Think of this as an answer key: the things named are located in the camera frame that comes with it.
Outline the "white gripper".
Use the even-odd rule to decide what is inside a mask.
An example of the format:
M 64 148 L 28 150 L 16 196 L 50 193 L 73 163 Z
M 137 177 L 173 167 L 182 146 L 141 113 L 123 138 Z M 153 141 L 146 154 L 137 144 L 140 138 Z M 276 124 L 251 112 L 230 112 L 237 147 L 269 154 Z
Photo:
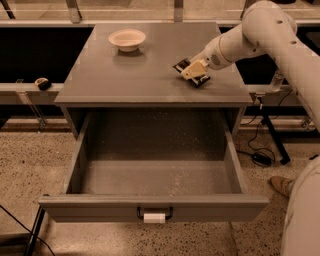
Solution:
M 220 47 L 222 36 L 219 35 L 212 39 L 205 48 L 191 59 L 186 59 L 185 67 L 181 75 L 184 79 L 189 80 L 203 76 L 207 72 L 207 67 L 213 70 L 221 70 L 232 64 L 223 54 Z

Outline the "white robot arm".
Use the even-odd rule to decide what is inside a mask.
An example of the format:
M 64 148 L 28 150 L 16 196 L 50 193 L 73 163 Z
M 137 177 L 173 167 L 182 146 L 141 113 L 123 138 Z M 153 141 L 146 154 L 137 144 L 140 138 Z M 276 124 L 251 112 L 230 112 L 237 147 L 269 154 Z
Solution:
M 294 20 L 271 1 L 251 5 L 241 24 L 210 41 L 181 74 L 199 85 L 208 68 L 223 69 L 260 54 L 273 59 L 320 127 L 320 56 L 297 38 Z M 289 195 L 280 256 L 320 256 L 320 157 L 295 180 L 275 177 L 272 185 Z

